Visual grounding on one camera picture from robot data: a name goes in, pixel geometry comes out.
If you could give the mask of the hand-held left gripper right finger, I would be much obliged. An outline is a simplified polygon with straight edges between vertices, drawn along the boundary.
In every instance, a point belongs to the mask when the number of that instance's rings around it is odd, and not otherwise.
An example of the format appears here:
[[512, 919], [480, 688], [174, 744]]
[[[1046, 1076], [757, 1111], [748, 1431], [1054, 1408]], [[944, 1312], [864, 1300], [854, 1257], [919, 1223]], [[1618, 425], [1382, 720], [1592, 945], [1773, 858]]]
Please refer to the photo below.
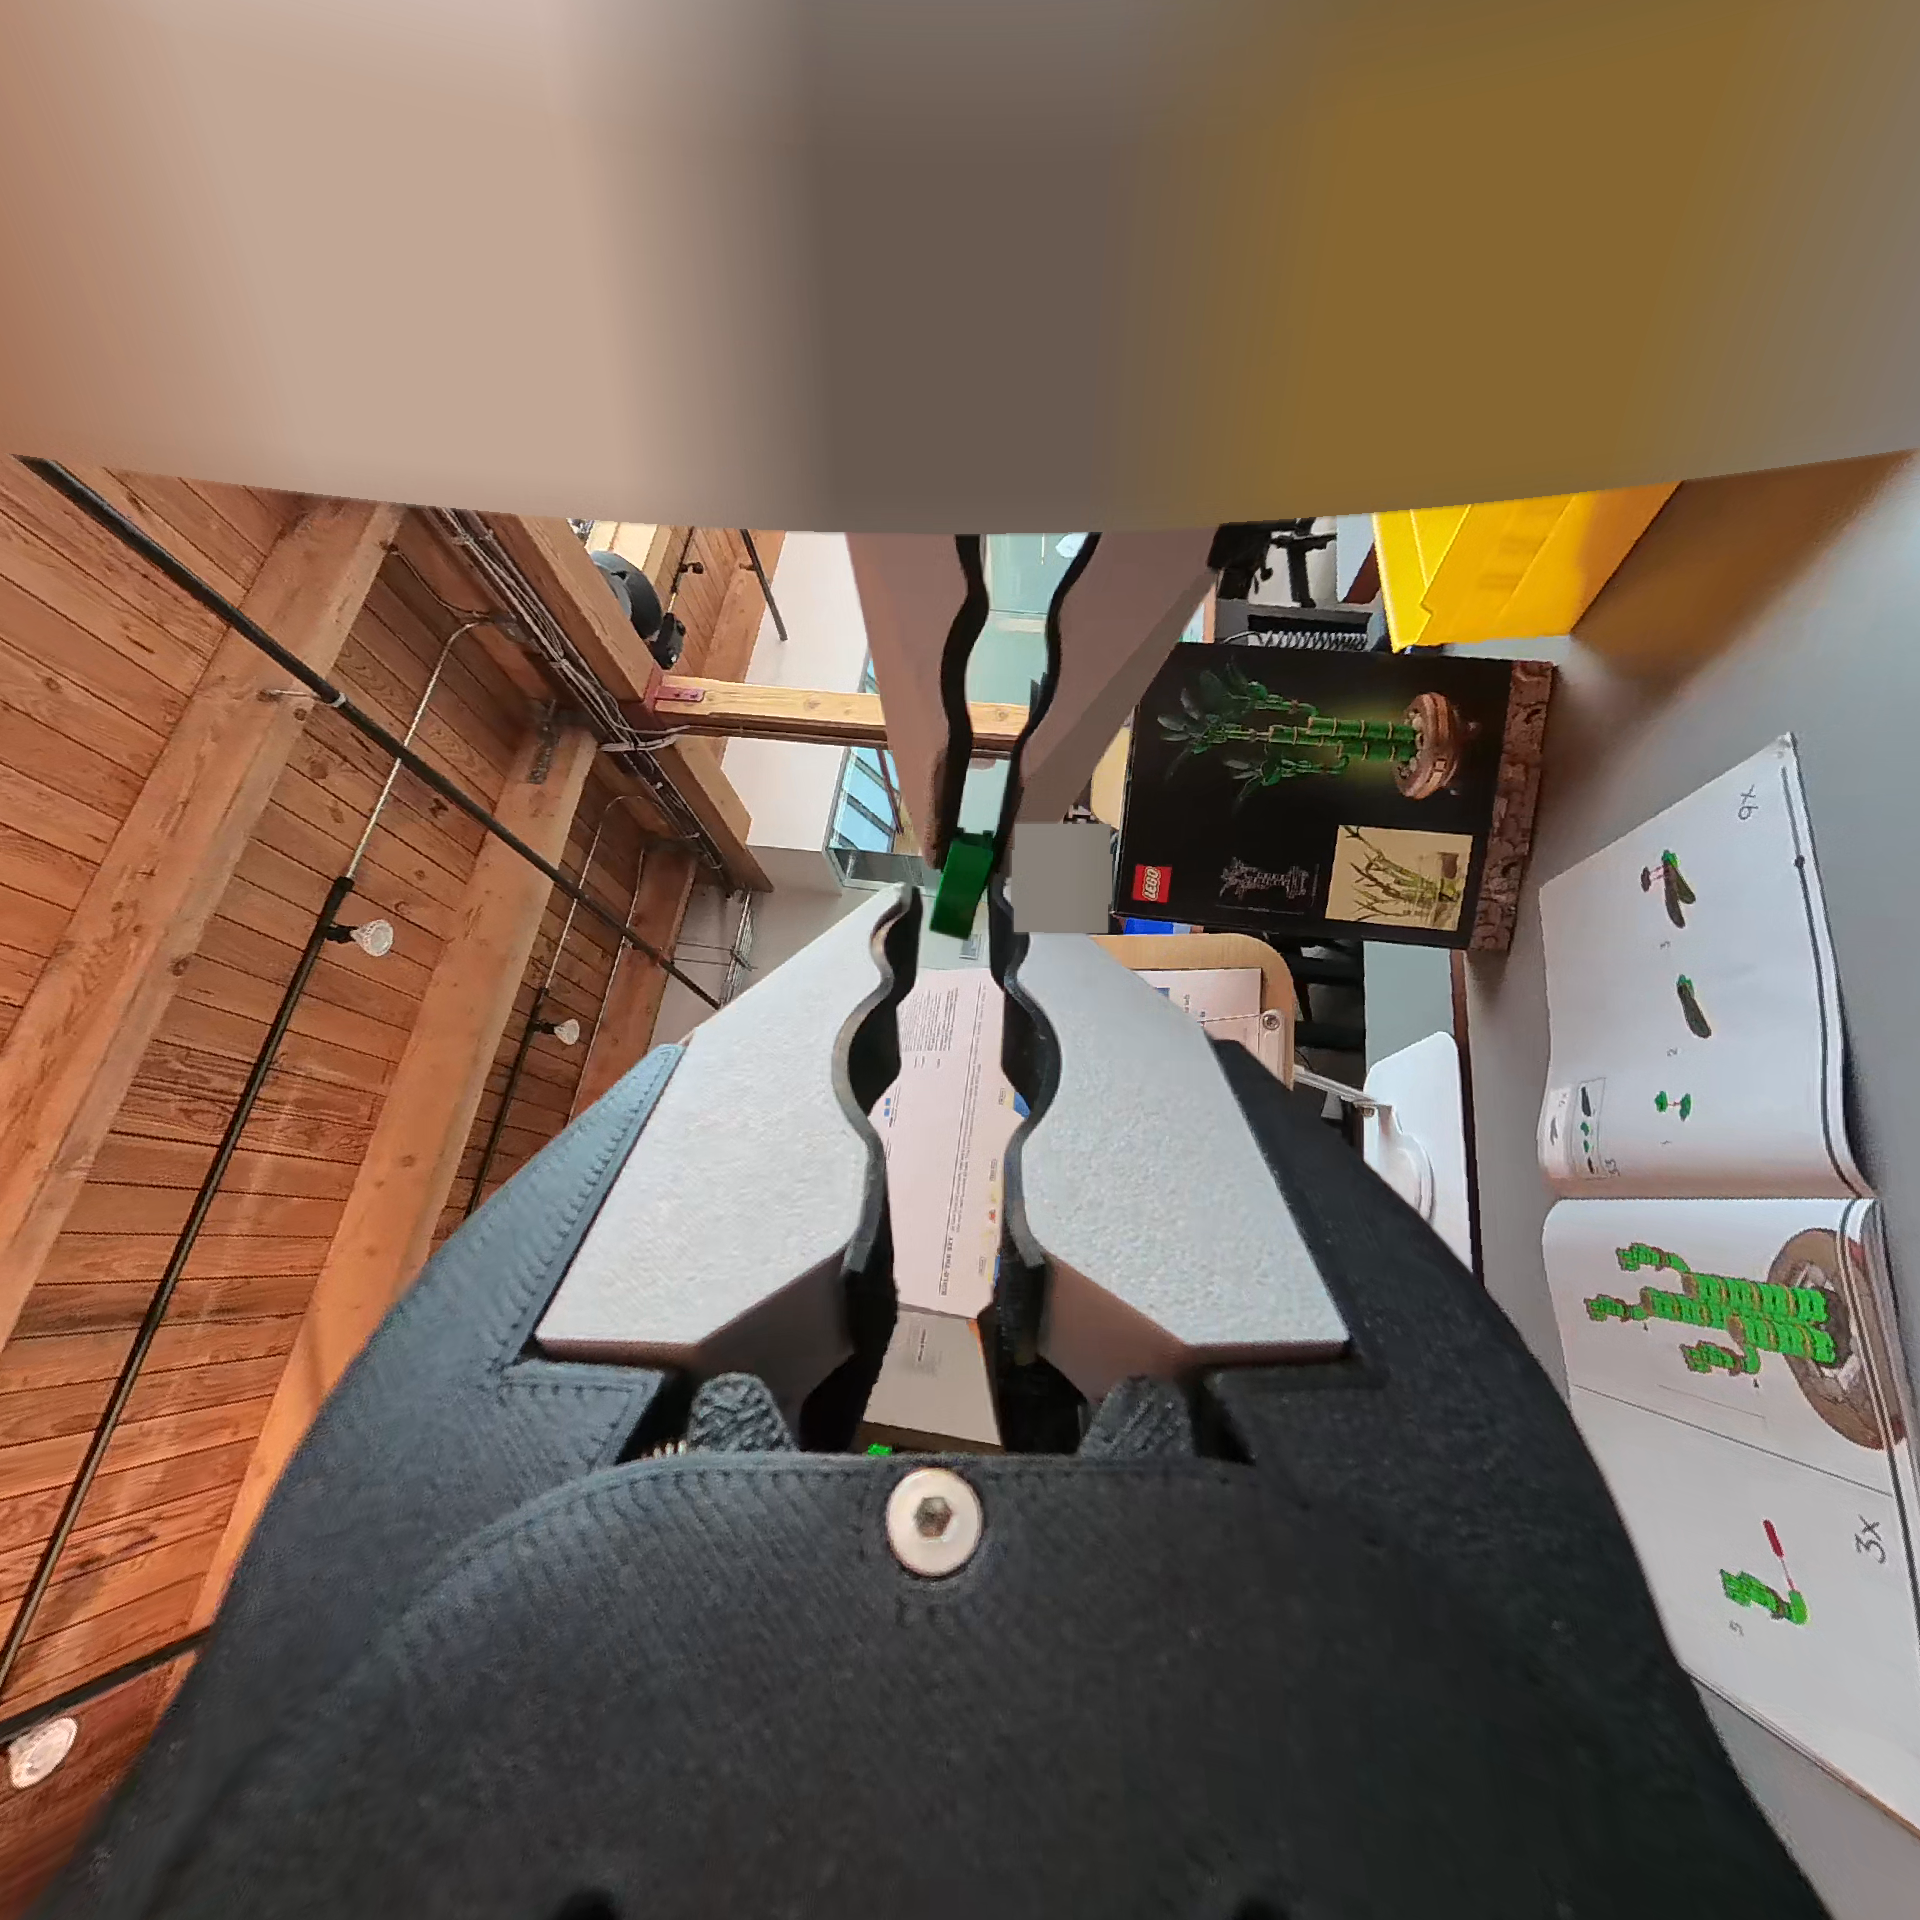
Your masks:
[[998, 1334], [1082, 1399], [1134, 1377], [1335, 1361], [1351, 1334], [1214, 1047], [1082, 934], [1014, 936]]

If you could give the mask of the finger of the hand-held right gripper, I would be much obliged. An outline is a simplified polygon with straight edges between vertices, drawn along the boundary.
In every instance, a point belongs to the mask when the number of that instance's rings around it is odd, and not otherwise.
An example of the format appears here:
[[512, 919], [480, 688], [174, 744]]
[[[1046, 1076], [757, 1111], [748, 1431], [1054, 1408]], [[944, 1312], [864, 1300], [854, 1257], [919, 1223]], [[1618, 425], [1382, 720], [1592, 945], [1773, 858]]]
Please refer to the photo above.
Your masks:
[[926, 862], [944, 862], [973, 730], [967, 668], [986, 623], [978, 535], [847, 535], [903, 816]]
[[1050, 598], [1009, 825], [1058, 823], [1216, 585], [1214, 532], [1087, 535]]

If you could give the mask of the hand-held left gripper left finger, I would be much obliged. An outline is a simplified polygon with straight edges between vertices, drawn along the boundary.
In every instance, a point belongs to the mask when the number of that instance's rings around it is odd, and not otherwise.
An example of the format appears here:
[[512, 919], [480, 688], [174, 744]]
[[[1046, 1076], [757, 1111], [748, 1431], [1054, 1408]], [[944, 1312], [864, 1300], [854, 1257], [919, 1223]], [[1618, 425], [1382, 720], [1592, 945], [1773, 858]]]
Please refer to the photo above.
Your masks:
[[872, 1110], [901, 1072], [921, 895], [876, 891], [709, 1018], [670, 1068], [545, 1308], [545, 1358], [806, 1395], [856, 1348], [885, 1156]]

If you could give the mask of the green lego piece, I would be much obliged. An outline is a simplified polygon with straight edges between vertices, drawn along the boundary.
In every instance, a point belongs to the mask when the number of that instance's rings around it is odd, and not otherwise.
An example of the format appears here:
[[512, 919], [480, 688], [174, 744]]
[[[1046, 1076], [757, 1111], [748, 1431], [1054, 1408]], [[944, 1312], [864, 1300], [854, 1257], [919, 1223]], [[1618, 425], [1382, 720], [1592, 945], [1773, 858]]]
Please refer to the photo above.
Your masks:
[[929, 934], [967, 942], [978, 908], [989, 891], [998, 842], [991, 830], [958, 830], [944, 856], [942, 874], [927, 912]]

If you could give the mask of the black lego box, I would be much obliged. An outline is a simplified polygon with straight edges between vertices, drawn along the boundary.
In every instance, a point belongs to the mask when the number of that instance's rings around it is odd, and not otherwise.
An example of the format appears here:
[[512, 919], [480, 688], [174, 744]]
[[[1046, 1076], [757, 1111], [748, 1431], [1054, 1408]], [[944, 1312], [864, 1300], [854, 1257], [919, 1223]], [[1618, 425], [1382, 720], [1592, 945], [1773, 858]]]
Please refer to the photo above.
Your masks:
[[1118, 919], [1502, 954], [1554, 666], [1178, 642], [1141, 698]]

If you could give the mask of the open lego instruction booklet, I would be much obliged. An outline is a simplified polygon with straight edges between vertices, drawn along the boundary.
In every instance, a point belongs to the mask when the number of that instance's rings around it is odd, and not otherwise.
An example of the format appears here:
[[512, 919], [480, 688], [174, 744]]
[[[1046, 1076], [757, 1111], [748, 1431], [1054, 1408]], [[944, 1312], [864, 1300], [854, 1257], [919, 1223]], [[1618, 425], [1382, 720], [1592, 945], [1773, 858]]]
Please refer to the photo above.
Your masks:
[[1680, 1664], [1914, 1826], [1913, 1403], [1792, 737], [1541, 915], [1575, 1422]]

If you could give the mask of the wooden chair back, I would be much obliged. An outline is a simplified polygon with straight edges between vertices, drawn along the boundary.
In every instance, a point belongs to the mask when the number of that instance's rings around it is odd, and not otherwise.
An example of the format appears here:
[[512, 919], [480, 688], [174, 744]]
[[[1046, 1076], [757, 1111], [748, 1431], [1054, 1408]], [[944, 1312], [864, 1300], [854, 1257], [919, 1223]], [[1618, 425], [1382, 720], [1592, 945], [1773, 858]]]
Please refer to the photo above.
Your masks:
[[1296, 1071], [1297, 995], [1280, 954], [1245, 934], [1109, 934], [1095, 945], [1169, 1004], [1258, 1058], [1287, 1088]]

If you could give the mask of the white printed paper sheet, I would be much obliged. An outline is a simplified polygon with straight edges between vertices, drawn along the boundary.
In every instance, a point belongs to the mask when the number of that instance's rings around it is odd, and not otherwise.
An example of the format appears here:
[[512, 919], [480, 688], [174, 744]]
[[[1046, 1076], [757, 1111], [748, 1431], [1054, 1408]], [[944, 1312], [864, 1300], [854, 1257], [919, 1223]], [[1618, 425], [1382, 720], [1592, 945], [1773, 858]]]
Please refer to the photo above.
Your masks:
[[1000, 1452], [985, 1327], [1004, 1164], [1024, 1102], [1000, 1071], [1005, 1001], [985, 968], [929, 970], [897, 1011], [901, 1072], [876, 1115], [895, 1327], [861, 1428], [876, 1446]]

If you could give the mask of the white plastic device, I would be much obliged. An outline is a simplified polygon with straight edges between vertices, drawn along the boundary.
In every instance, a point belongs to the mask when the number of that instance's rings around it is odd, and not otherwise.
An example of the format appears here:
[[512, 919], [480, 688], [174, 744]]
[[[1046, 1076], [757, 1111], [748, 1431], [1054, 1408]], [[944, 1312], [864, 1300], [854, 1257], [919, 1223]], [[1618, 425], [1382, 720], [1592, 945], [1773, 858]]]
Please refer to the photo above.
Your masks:
[[1359, 1091], [1359, 1152], [1447, 1248], [1480, 1273], [1469, 1102], [1455, 1040], [1436, 1032], [1378, 1063]]

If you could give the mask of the yellow plastic bin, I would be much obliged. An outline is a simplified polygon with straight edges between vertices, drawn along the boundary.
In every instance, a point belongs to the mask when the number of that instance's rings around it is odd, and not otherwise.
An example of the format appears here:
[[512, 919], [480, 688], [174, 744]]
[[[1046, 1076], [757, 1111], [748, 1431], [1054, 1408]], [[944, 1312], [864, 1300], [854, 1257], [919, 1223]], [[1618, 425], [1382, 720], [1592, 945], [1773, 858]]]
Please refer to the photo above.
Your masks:
[[1676, 486], [1374, 515], [1394, 651], [1570, 636]]

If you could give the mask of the black lighting track rail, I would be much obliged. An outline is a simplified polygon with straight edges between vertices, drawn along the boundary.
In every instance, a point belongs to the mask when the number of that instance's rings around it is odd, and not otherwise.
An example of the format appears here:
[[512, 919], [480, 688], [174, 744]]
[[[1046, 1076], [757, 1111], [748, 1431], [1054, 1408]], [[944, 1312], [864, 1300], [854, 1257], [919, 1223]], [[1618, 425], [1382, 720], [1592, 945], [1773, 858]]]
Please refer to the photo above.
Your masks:
[[130, 516], [116, 510], [98, 490], [85, 486], [72, 472], [56, 462], [16, 456], [16, 459], [34, 473], [47, 490], [56, 492], [77, 513], [100, 526], [106, 538], [119, 542], [126, 551], [137, 556], [142, 564], [152, 570], [170, 587], [181, 590], [191, 604], [217, 618], [228, 633], [234, 633], [246, 644], [255, 647], [278, 670], [290, 674], [303, 691], [312, 696], [317, 707], [335, 712], [370, 745], [391, 756], [391, 761], [407, 776], [417, 779], [430, 794], [460, 809], [476, 820], [482, 833], [513, 852], [527, 870], [538, 874], [557, 895], [581, 906], [588, 915], [612, 928], [618, 942], [636, 950], [660, 968], [670, 979], [678, 982], [702, 1006], [718, 1011], [719, 1001], [711, 996], [693, 976], [688, 976], [674, 960], [645, 942], [632, 927], [615, 918], [596, 903], [581, 882], [568, 879], [562, 867], [534, 852], [513, 830], [509, 830], [488, 808], [465, 794], [461, 787], [442, 778], [430, 761], [405, 745], [392, 731], [381, 728], [367, 712], [362, 712], [343, 688], [334, 686], [303, 663], [293, 649], [280, 644], [268, 630], [263, 630], [249, 612], [239, 610], [228, 598], [205, 584], [191, 568], [182, 564], [166, 547], [138, 528]]

